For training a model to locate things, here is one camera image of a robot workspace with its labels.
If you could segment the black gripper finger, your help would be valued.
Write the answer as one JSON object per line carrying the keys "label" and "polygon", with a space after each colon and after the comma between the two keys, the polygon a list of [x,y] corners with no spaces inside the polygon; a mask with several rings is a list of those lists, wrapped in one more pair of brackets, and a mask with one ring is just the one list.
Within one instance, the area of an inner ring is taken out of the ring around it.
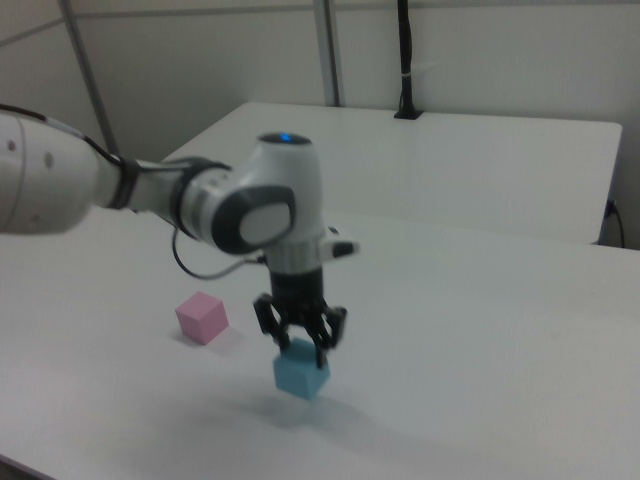
{"label": "black gripper finger", "polygon": [[331,307],[326,303],[313,304],[303,312],[302,326],[315,348],[315,362],[323,369],[327,362],[327,352],[337,347],[341,341],[348,311],[342,306]]}
{"label": "black gripper finger", "polygon": [[291,343],[286,305],[270,294],[261,294],[253,307],[262,333],[270,335],[279,349],[286,351]]}

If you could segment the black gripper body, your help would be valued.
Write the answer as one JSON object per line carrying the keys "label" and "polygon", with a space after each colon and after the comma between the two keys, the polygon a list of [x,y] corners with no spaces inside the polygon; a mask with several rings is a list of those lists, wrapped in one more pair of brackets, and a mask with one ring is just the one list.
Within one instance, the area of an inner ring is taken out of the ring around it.
{"label": "black gripper body", "polygon": [[298,274],[270,273],[273,305],[282,318],[308,321],[326,306],[323,269]]}

